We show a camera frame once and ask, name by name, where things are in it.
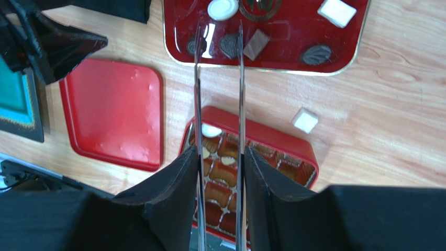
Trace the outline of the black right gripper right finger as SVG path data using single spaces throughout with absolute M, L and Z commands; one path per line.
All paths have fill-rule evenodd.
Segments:
M 445 250 L 445 190 L 331 185 L 311 191 L 252 147 L 244 157 L 252 250 Z

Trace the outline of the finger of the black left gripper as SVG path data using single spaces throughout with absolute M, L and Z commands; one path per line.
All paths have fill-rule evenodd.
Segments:
M 86 57 L 106 47 L 108 39 L 76 27 L 65 26 L 43 14 L 73 1 L 10 0 L 10 13 L 21 25 L 10 24 L 10 70 L 31 68 L 46 85 L 69 75 Z

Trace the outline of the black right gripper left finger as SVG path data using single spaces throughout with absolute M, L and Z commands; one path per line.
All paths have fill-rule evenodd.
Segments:
M 191 147 L 112 195 L 1 154 L 1 250 L 188 250 L 198 153 Z

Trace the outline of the metal serving tongs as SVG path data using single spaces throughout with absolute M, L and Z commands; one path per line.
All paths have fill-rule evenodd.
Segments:
M 239 25 L 239 69 L 240 69 L 240 91 L 239 91 L 239 144 L 238 144 L 238 167 L 237 167 L 237 184 L 236 184 L 236 250 L 247 250 L 247 219 L 246 219 L 246 200 L 245 200 L 245 181 L 244 181 L 244 155 L 246 145 L 246 109 L 245 109 L 245 89 L 244 83 L 244 35 L 243 24 Z M 194 55 L 194 105 L 195 105 L 195 145 L 199 159 L 198 179 L 197 179 L 197 227 L 198 227 L 198 249 L 206 250 L 206 212 L 205 212 L 205 176 L 204 176 L 204 157 L 202 143 L 202 102 L 200 91 L 200 74 L 199 63 L 202 58 L 201 40 L 205 38 L 201 25 L 197 26 L 196 33 L 196 50 Z M 218 118 L 216 114 L 210 115 L 211 111 L 215 111 L 222 118 Z M 205 122 L 212 125 L 222 126 L 223 130 L 232 133 L 236 132 L 235 115 L 219 110 L 217 108 L 205 109 L 205 114 L 210 115 Z

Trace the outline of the red tin lid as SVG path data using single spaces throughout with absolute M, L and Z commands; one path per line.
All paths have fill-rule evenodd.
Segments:
M 163 162 L 163 78 L 150 67 L 86 59 L 60 82 L 70 144 L 79 155 L 157 171 Z

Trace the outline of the white round chocolate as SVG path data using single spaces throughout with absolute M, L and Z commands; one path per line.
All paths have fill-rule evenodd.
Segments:
M 202 135 L 207 138 L 215 138 L 222 134 L 222 129 L 214 127 L 209 124 L 202 124 Z
M 212 0 L 207 12 L 211 19 L 215 21 L 225 21 L 233 17 L 239 9 L 237 0 Z

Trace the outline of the white square chocolate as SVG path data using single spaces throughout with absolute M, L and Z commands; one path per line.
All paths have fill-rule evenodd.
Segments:
M 356 14 L 356 9 L 340 0 L 325 0 L 317 13 L 338 28 L 345 28 Z
M 292 125 L 306 134 L 310 134 L 318 124 L 318 120 L 319 118 L 315 113 L 306 108 L 300 108 L 292 119 Z

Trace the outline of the red chocolate box with tray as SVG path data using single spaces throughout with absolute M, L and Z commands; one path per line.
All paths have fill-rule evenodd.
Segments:
M 209 106 L 202 110 L 204 122 L 206 118 L 214 114 L 222 118 L 222 115 L 218 115 L 215 111 L 206 115 L 206 108 L 216 107 Z M 212 125 L 210 122 L 205 122 L 205 124 L 222 129 L 220 136 L 203 139 L 205 180 L 207 184 L 210 184 L 209 190 L 217 191 L 220 195 L 217 200 L 209 199 L 207 202 L 207 230 L 210 236 L 234 242 L 236 163 L 226 166 L 221 163 L 221 157 L 231 156 L 237 159 L 238 117 L 235 115 L 235 133 L 223 130 L 221 125 Z M 248 127 L 246 144 L 255 148 L 273 168 L 307 189 L 314 185 L 319 167 L 310 143 L 251 120 L 248 120 L 246 125 Z

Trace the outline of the red chocolate serving tray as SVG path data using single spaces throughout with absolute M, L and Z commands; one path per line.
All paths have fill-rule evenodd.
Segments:
M 237 67 L 239 60 L 226 57 L 219 48 L 220 39 L 238 33 L 243 24 L 244 43 L 257 29 L 270 37 L 260 55 L 247 68 L 299 75 L 333 76 L 349 67 L 357 55 L 369 1 L 346 1 L 356 14 L 345 28 L 338 28 L 317 13 L 323 1 L 239 1 L 237 13 L 225 21 L 215 21 L 207 12 L 209 1 L 163 1 L 164 44 L 170 57 L 183 65 L 194 65 L 194 56 L 186 50 L 201 25 L 206 51 L 200 60 L 204 67 Z M 324 44 L 332 55 L 324 64 L 306 65 L 301 55 L 310 47 Z

